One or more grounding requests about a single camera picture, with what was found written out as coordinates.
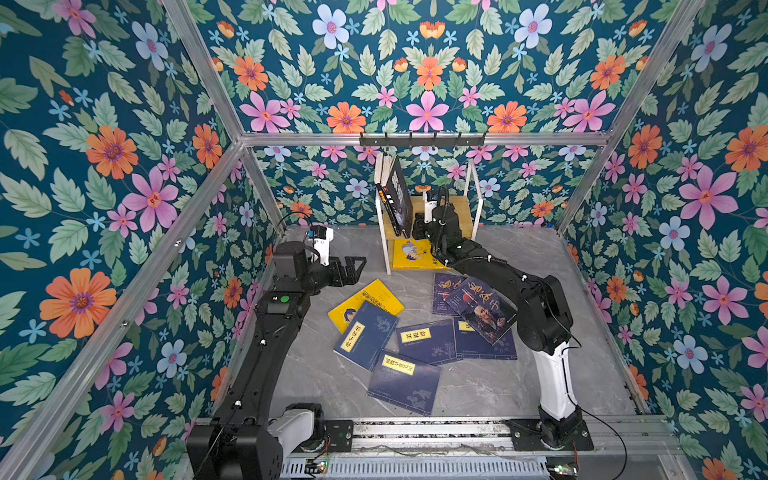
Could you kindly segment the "black wolf cover book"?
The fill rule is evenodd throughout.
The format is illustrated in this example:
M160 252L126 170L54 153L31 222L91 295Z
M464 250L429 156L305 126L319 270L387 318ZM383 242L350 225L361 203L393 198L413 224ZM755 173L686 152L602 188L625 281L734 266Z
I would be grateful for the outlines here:
M413 206L402 166L396 156L385 156L383 159L381 187L391 212L393 229L398 236L410 238Z

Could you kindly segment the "navy book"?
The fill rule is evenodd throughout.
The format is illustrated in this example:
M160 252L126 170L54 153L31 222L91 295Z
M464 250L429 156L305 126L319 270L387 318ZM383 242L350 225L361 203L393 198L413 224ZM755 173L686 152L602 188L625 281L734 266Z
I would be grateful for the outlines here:
M353 364L371 371L398 324L398 317L364 304L333 351Z
M462 359L516 360L518 358L512 330L491 345L466 321L454 321L457 356Z
M382 350L374 364L367 395L412 413L430 416L441 373L440 366Z
M396 329L399 353L420 362L439 366L459 361L452 319Z

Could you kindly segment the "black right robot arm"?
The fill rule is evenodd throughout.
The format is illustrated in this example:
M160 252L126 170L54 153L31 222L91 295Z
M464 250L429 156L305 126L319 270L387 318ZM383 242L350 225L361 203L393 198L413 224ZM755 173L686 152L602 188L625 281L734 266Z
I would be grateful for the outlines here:
M534 354L541 441L552 450L568 446L583 426L583 415L570 370L573 316L560 281L529 274L466 238L449 202L427 207L424 220L433 257L464 277L446 302L491 345L517 328Z

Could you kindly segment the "purple portrait book top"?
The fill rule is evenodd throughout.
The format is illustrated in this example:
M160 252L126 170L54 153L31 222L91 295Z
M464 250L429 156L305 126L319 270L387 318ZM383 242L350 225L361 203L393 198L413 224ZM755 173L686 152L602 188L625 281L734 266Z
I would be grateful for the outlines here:
M474 277L466 277L444 301L489 345L495 345L516 322L515 306Z

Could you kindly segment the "black book standing on shelf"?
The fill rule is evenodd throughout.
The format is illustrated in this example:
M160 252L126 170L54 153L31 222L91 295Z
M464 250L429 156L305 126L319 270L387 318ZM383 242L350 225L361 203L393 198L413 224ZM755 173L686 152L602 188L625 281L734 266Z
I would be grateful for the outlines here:
M375 162L374 182L376 185L380 204L382 206L382 211L387 214L389 218L389 223L393 229L393 232L396 236L398 236L399 225L397 223L395 214L390 206L387 195L384 191L384 185L382 184L383 166L384 166L384 154L382 152L378 152L376 156L376 162Z

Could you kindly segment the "navy book front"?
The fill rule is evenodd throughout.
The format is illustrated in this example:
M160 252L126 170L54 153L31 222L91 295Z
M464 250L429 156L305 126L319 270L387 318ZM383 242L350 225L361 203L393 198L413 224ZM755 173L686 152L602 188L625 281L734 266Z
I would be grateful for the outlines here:
M374 364L367 395L412 413L430 416L441 373L440 366L382 350Z

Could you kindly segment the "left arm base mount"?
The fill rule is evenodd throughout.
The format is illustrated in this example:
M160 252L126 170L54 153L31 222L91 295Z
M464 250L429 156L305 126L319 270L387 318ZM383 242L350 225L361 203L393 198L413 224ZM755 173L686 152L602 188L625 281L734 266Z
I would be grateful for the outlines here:
M321 453L349 453L352 451L355 423L352 420L325 420L319 432L293 449L293 453L315 456Z

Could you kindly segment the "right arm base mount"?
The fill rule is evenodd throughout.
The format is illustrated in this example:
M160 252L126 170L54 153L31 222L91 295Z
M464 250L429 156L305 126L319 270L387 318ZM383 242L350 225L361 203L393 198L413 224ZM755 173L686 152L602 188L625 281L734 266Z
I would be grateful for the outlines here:
M583 420L553 422L540 419L507 419L515 451L593 451L595 445Z

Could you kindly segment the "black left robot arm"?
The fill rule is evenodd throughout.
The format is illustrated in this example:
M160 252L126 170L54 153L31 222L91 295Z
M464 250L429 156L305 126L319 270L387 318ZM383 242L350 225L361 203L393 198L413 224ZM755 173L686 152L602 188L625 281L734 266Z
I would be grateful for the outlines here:
M301 444L323 437L318 404L301 404L271 419L279 376L307 315L326 287L356 284L364 256L330 256L327 241L287 241L273 251L271 288L253 313L254 331L242 365L208 422L186 442L196 479L278 479L283 462Z

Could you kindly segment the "purple book underneath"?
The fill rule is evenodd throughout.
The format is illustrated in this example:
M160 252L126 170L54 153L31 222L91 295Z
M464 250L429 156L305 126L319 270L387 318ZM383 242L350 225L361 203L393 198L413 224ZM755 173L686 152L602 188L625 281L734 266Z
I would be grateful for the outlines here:
M448 304L446 299L454 290L460 290L461 285L467 280L467 276L436 273L434 275L432 313L435 315L459 317L461 313Z

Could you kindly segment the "wooden white frame shelf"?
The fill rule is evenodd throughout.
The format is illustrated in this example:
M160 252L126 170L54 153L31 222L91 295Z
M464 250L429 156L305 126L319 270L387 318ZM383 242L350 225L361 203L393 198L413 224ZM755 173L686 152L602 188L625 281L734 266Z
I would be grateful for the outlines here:
M414 215L424 214L424 201L423 194L428 192L425 190L419 195L411 196L411 202L413 206L413 225ZM456 213L459 216L459 226L462 235L466 238L474 240L477 235L480 218L482 214L482 208L484 203L484 197L480 186L480 180L477 175L475 164L472 160L469 160L466 164L466 177L464 183L464 192L461 195L454 196L450 199L451 205L455 208ZM394 241L397 239L407 239L402 236L396 236L389 223L389 218L385 212L382 211L382 206L377 194L375 206L377 212L377 218L379 222L379 230L382 240L383 255L385 260L385 268L388 275L392 273L392 253Z

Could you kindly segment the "black wall hook rail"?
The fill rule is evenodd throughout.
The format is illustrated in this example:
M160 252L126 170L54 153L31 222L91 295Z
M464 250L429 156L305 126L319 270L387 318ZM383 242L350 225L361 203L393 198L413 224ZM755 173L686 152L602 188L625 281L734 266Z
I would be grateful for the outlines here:
M374 147L437 147L451 149L456 147L474 147L485 144L485 134L464 133L377 133L360 134L358 136L361 146Z

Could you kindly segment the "aluminium front rail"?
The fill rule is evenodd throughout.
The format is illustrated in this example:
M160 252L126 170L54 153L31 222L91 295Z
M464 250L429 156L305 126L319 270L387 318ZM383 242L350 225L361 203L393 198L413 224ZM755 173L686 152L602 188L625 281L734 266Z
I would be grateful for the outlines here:
M352 451L338 456L401 455L408 457L652 457L682 454L680 440L660 416L585 416L593 451L515 451L506 417L371 417L342 419L355 423Z

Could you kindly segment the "yellow cartoon book on table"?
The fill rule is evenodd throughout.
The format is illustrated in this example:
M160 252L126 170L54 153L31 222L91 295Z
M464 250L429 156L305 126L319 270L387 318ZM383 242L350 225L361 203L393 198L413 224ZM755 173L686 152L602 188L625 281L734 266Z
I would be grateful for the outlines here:
M328 317L338 331L344 333L357 311L367 303L394 316L399 316L405 310L404 305L381 280L374 280L340 305L331 309Z

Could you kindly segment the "yellow book on shelf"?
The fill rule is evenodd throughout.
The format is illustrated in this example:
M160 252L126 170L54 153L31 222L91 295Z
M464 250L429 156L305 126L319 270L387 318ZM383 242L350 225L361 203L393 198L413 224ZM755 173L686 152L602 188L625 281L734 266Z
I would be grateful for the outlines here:
M397 239L394 241L392 268L395 270L447 270L447 267L431 254L427 239Z

